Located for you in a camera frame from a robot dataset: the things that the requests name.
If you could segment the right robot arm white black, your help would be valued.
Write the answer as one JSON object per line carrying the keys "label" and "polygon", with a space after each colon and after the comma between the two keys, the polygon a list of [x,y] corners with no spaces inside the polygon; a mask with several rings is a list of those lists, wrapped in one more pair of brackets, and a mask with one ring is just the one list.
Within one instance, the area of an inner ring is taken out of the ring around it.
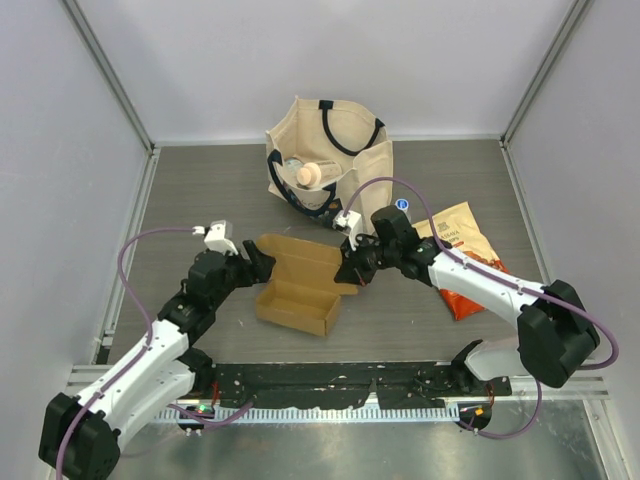
{"label": "right robot arm white black", "polygon": [[395,268],[408,279],[457,293],[510,324],[511,339],[473,341],[451,362],[457,391],[472,395],[498,377],[530,375],[560,388],[600,343],[583,315],[575,289],[556,280],[545,286],[492,269],[436,237],[424,237],[404,212],[387,206],[372,216],[374,234],[355,211],[333,220],[346,235],[340,247],[339,284],[366,286],[380,270]]}

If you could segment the brown cardboard box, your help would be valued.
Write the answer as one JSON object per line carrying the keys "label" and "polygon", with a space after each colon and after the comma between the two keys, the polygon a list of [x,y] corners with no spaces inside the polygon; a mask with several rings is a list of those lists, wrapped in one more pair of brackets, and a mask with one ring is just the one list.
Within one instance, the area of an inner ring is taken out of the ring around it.
{"label": "brown cardboard box", "polygon": [[262,321],[325,337],[336,323],[344,296],[356,295],[356,284],[334,277],[342,263],[340,249],[279,234],[264,234],[259,250],[276,260],[264,290],[256,297]]}

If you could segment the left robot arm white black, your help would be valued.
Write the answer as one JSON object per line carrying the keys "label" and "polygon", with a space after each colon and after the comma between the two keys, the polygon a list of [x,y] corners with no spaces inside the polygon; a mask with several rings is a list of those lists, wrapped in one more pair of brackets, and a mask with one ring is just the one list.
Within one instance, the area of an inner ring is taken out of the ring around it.
{"label": "left robot arm white black", "polygon": [[60,392],[48,403],[38,456],[57,478],[107,478],[127,443],[161,409],[211,391],[213,362],[195,342],[232,292],[267,282],[276,264],[253,241],[243,246],[243,253],[199,253],[134,347],[80,392]]}

